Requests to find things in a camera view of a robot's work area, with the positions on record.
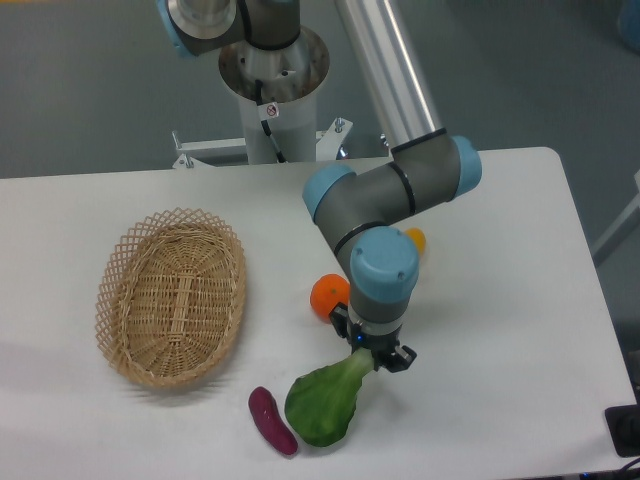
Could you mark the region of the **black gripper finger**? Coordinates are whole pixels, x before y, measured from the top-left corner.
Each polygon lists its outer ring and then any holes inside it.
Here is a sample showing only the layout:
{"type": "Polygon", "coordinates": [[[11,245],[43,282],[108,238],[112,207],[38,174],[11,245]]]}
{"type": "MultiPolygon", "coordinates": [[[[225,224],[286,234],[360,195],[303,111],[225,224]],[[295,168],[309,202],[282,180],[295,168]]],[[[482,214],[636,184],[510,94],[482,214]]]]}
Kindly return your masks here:
{"type": "Polygon", "coordinates": [[[334,327],[336,334],[340,338],[348,338],[348,306],[342,302],[338,302],[329,313],[329,320],[334,327]]]}
{"type": "Polygon", "coordinates": [[[408,370],[417,358],[417,353],[406,345],[398,344],[386,350],[373,351],[372,357],[375,371],[384,368],[390,373],[396,373],[408,370]]]}

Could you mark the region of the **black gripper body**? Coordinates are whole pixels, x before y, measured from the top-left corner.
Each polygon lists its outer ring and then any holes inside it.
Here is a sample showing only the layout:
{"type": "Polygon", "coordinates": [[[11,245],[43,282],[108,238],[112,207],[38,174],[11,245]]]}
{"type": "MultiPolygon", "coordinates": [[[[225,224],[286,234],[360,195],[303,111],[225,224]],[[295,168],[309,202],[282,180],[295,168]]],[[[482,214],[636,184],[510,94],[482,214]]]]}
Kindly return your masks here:
{"type": "Polygon", "coordinates": [[[353,351],[365,348],[374,356],[392,357],[400,345],[398,338],[402,324],[401,317],[387,323],[375,323],[360,317],[356,312],[349,312],[347,340],[353,351]]]}

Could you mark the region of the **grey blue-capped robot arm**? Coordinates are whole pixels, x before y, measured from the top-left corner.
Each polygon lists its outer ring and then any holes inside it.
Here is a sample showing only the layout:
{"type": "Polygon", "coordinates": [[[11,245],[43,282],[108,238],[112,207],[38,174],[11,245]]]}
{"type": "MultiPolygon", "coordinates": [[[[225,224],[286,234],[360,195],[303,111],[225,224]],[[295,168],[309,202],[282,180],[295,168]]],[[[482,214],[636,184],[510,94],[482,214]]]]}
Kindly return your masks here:
{"type": "MultiPolygon", "coordinates": [[[[376,367],[403,371],[416,357],[399,333],[419,254],[397,223],[474,189],[482,165],[470,141],[440,121],[396,3],[340,1],[336,8],[391,158],[362,174],[331,158],[308,179],[303,199],[350,283],[348,301],[330,310],[337,334],[370,351],[376,367]]],[[[330,59],[324,41],[301,23],[298,2],[161,1],[157,9],[178,53],[218,53],[250,163],[320,159],[327,138],[316,133],[315,106],[330,59]]]]}

